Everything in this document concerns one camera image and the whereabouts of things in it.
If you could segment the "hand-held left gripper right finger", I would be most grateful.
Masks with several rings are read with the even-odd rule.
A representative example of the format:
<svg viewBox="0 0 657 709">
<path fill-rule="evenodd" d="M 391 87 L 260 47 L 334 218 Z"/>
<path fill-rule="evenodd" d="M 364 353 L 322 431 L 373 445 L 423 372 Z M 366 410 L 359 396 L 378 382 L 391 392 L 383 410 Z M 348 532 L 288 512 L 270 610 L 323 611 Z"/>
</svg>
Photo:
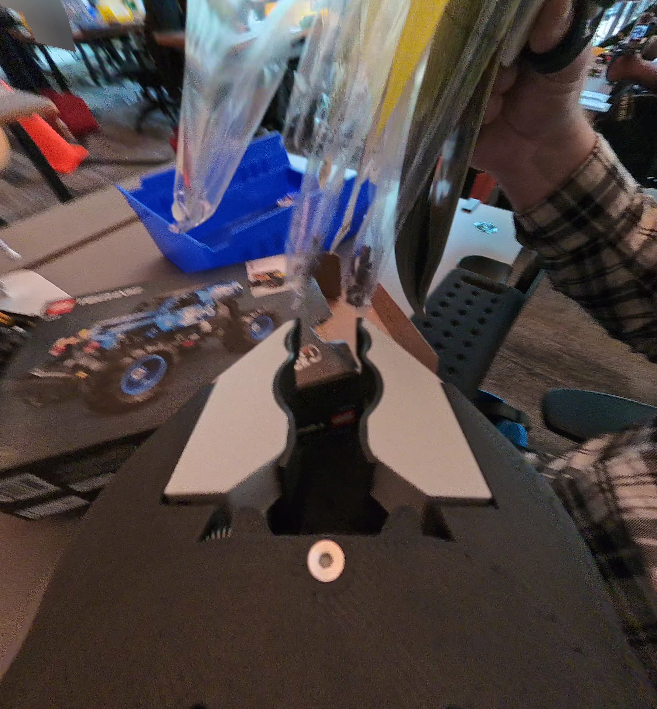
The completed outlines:
<svg viewBox="0 0 657 709">
<path fill-rule="evenodd" d="M 377 502 L 490 504 L 492 491 L 441 379 L 371 322 L 360 321 L 357 331 L 361 359 L 377 385 L 376 402 L 361 421 Z"/>
</svg>

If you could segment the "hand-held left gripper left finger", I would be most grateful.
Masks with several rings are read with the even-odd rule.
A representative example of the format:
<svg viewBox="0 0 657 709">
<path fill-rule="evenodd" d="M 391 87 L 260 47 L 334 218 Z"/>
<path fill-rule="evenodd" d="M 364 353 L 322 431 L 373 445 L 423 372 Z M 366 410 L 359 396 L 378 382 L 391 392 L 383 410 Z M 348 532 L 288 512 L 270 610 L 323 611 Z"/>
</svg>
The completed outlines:
<svg viewBox="0 0 657 709">
<path fill-rule="evenodd" d="M 164 498 L 170 503 L 273 504 L 277 465 L 290 438 L 288 413 L 275 394 L 277 376 L 293 363 L 288 321 L 214 381 L 182 450 Z"/>
</svg>

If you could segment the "dark toy box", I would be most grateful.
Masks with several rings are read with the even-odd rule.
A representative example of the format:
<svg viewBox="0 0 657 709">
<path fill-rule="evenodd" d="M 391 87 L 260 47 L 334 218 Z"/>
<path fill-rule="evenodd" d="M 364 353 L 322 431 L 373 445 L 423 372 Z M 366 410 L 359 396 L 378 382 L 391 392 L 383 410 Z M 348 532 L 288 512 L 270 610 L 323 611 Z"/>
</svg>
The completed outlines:
<svg viewBox="0 0 657 709">
<path fill-rule="evenodd" d="M 201 387 L 301 319 L 298 387 L 356 374 L 311 281 L 304 304 L 239 263 L 53 301 L 0 378 L 0 512 L 37 520 L 86 508 Z"/>
</svg>

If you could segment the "yellow paper note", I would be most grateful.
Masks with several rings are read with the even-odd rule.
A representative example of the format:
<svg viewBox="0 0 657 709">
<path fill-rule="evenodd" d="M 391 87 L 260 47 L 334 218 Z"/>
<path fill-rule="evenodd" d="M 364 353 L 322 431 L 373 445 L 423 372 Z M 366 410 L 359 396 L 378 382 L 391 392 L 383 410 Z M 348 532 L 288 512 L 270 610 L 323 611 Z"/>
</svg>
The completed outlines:
<svg viewBox="0 0 657 709">
<path fill-rule="evenodd" d="M 376 136 L 386 127 L 422 55 L 429 50 L 449 1 L 410 1 L 376 121 Z"/>
</svg>

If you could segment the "white booklet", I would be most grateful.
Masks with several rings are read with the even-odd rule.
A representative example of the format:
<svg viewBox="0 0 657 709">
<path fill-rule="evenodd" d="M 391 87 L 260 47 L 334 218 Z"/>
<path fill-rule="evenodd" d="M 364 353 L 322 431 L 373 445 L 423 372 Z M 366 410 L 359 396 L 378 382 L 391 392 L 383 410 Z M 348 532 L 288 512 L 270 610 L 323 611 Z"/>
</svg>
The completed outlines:
<svg viewBox="0 0 657 709">
<path fill-rule="evenodd" d="M 501 62 L 523 48 L 539 8 L 540 1 L 448 1 L 432 34 L 395 222 L 398 279 L 416 313 L 444 254 Z"/>
</svg>

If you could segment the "blue storage bin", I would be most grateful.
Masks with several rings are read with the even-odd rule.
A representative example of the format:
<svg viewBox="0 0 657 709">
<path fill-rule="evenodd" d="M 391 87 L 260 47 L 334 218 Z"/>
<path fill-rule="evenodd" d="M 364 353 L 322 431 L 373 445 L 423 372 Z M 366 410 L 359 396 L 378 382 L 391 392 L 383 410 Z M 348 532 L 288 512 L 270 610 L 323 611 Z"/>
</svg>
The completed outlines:
<svg viewBox="0 0 657 709">
<path fill-rule="evenodd" d="M 186 233 L 171 229 L 174 169 L 118 190 L 162 255 L 190 273 L 283 254 L 305 170 L 278 132 L 254 138 L 215 213 Z"/>
</svg>

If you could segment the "shiny clear plastic bag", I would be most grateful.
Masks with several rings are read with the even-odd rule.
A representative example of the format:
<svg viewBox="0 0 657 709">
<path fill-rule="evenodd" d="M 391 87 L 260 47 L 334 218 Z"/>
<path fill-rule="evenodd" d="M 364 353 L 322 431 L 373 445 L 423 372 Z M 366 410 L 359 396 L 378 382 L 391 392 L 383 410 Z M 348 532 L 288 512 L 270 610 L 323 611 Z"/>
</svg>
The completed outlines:
<svg viewBox="0 0 657 709">
<path fill-rule="evenodd" d="M 260 18 L 251 1 L 188 1 L 172 225 L 216 212 L 288 66 L 298 1 Z"/>
</svg>

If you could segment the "person's right forearm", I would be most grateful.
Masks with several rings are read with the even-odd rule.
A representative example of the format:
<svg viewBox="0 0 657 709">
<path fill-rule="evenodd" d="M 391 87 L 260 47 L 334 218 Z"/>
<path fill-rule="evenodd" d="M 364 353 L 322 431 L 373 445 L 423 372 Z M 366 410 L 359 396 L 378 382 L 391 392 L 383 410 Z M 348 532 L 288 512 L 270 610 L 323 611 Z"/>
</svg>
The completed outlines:
<svg viewBox="0 0 657 709">
<path fill-rule="evenodd" d="M 597 137 L 566 182 L 515 215 L 554 288 L 657 364 L 657 202 Z"/>
</svg>

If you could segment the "grey desk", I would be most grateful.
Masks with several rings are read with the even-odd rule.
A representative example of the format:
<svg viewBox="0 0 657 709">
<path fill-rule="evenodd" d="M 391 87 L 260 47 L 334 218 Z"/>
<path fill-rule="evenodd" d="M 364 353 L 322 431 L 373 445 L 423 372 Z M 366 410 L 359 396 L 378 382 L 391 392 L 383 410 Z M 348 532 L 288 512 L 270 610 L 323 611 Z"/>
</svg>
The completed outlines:
<svg viewBox="0 0 657 709">
<path fill-rule="evenodd" d="M 27 218 L 2 237 L 68 294 L 170 277 L 164 259 L 117 188 L 109 187 Z M 27 521 L 0 513 L 0 678 L 35 616 L 59 558 L 82 517 Z"/>
</svg>

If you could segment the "person's right hand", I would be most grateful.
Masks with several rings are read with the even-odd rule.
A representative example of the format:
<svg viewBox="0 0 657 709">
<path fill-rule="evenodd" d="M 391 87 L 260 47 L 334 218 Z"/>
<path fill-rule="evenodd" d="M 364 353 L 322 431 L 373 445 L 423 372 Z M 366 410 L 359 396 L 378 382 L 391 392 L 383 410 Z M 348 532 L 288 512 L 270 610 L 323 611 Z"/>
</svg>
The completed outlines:
<svg viewBox="0 0 657 709">
<path fill-rule="evenodd" d="M 597 144 L 579 104 L 588 63 L 585 48 L 550 75 L 539 74 L 524 59 L 499 66 L 472 166 L 496 180 L 516 213 L 564 185 Z"/>
</svg>

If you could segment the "grey chair seat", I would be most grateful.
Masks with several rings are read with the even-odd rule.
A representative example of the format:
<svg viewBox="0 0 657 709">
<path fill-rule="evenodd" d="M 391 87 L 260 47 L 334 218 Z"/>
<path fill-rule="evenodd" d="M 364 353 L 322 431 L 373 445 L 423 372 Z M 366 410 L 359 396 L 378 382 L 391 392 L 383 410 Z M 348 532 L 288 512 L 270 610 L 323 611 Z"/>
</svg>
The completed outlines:
<svg viewBox="0 0 657 709">
<path fill-rule="evenodd" d="M 657 406 L 573 388 L 548 391 L 540 406 L 545 427 L 572 442 L 626 430 L 657 414 Z"/>
</svg>

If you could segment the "person's plaid shirt torso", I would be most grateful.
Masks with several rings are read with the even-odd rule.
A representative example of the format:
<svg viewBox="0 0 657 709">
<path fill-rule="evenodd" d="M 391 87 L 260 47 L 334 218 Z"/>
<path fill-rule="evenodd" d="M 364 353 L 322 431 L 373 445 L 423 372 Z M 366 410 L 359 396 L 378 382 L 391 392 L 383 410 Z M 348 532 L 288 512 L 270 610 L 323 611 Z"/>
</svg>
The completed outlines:
<svg viewBox="0 0 657 709">
<path fill-rule="evenodd" d="M 560 456 L 523 456 L 571 515 L 627 641 L 657 676 L 657 411 Z"/>
</svg>

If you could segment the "white book stand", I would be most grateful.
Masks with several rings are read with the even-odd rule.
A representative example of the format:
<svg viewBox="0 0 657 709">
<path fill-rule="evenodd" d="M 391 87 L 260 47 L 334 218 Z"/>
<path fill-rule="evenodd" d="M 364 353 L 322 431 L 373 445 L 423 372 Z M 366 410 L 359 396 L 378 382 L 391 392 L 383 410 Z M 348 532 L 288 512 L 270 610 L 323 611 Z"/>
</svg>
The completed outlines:
<svg viewBox="0 0 657 709">
<path fill-rule="evenodd" d="M 0 275 L 0 310 L 16 315 L 48 317 L 48 306 L 75 299 L 32 270 L 14 270 Z"/>
</svg>

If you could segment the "red cloth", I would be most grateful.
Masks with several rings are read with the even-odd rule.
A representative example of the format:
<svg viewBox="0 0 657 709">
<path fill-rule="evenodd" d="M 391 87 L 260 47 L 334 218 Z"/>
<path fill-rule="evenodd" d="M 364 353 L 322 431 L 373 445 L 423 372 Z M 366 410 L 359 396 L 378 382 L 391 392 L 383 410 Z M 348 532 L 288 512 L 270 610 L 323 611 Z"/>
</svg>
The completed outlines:
<svg viewBox="0 0 657 709">
<path fill-rule="evenodd" d="M 40 93 L 58 109 L 59 117 L 70 133 L 82 139 L 100 131 L 99 124 L 86 102 L 71 92 L 41 89 Z"/>
</svg>

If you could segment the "blue strapped bag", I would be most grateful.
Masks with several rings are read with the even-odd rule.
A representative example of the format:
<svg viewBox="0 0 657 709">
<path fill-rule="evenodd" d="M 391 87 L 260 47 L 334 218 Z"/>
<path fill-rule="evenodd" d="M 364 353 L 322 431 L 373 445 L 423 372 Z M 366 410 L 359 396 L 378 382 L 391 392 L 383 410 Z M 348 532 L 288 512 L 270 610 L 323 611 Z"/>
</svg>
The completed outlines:
<svg viewBox="0 0 657 709">
<path fill-rule="evenodd" d="M 511 444 L 521 450 L 528 448 L 530 420 L 524 412 L 481 389 L 473 403 Z"/>
</svg>

